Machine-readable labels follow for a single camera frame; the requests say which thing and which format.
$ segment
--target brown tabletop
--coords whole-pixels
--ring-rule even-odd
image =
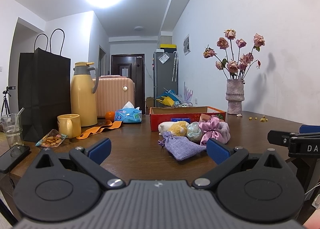
[[[261,122],[261,114],[250,112],[243,112],[242,114],[243,117],[227,116],[231,134],[231,139],[227,145],[230,148],[243,146],[251,153],[262,153],[267,148],[273,147],[282,158],[288,159],[288,149],[270,145],[267,141],[267,134],[270,130],[298,132],[301,123],[270,116],[266,116],[268,118],[267,122]],[[176,161],[165,148],[158,145],[158,140],[162,139],[162,136],[159,136],[158,132],[150,131],[148,115],[144,116],[142,124],[124,124],[119,129],[93,135],[83,140],[66,139],[59,147],[53,148],[53,150],[54,152],[68,152],[76,146],[89,147],[105,137],[111,139],[112,150],[110,156],[101,166],[123,179],[126,183],[130,179],[186,179],[188,183],[191,183],[194,179],[216,166],[206,152],[181,162]],[[26,142],[25,145],[30,146],[31,154],[6,176],[11,176],[15,181],[18,181],[23,176],[40,151],[39,148],[35,147],[35,143]],[[8,148],[6,141],[1,142],[0,154],[4,153]],[[8,189],[9,187],[8,178],[0,181],[0,189],[2,192],[5,191],[4,196],[8,202],[11,200],[7,198],[12,194],[12,189]]]

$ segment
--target dried rose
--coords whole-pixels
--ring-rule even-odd
[[[240,62],[244,62],[246,65],[251,62],[250,56],[248,54],[242,55],[240,57]]]
[[[253,54],[252,53],[247,53],[247,56],[250,58],[250,61],[253,61]]]
[[[253,42],[254,42],[254,45],[255,45],[256,47],[260,47],[260,46],[262,46],[262,45],[265,44],[265,41],[264,41],[264,39],[263,39],[263,36],[260,36],[260,35],[258,35],[257,33],[255,34],[255,36],[254,36],[254,38],[253,38]]]
[[[236,44],[239,48],[242,48],[245,47],[247,43],[241,38],[236,41]]]
[[[227,49],[229,47],[229,43],[226,39],[220,37],[219,41],[217,42],[217,46],[220,47],[220,49]]]
[[[235,61],[230,61],[230,63],[227,64],[227,68],[230,73],[235,74],[238,72],[239,66]]]
[[[223,64],[219,61],[216,61],[216,67],[218,70],[223,70]]]
[[[226,31],[224,31],[225,37],[228,38],[229,40],[233,40],[236,38],[236,31],[233,29],[227,29]]]
[[[248,66],[248,65],[247,65],[246,63],[240,62],[240,64],[239,64],[239,70],[245,71],[246,68],[247,68],[247,66]]]
[[[216,52],[213,49],[211,49],[210,47],[207,47],[203,53],[204,58],[213,57],[215,55],[216,55]]]

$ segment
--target bag of nuts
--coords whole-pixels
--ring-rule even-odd
[[[36,147],[58,147],[66,137],[67,135],[60,134],[57,130],[51,130],[46,136],[39,140]]]

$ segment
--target red cardboard box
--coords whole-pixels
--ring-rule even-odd
[[[203,107],[179,107],[179,108],[150,108],[151,131],[158,131],[158,125],[162,122],[171,121],[171,118],[189,118],[191,122],[199,121],[201,114],[209,116],[216,115],[220,119],[226,119],[226,112],[212,108]]]

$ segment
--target yellow thermos jug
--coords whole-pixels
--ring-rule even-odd
[[[82,127],[92,126],[98,123],[95,92],[98,88],[99,76],[96,67],[89,67],[94,63],[75,63],[75,71],[71,81],[71,111],[80,115]],[[96,83],[90,75],[95,71]]]

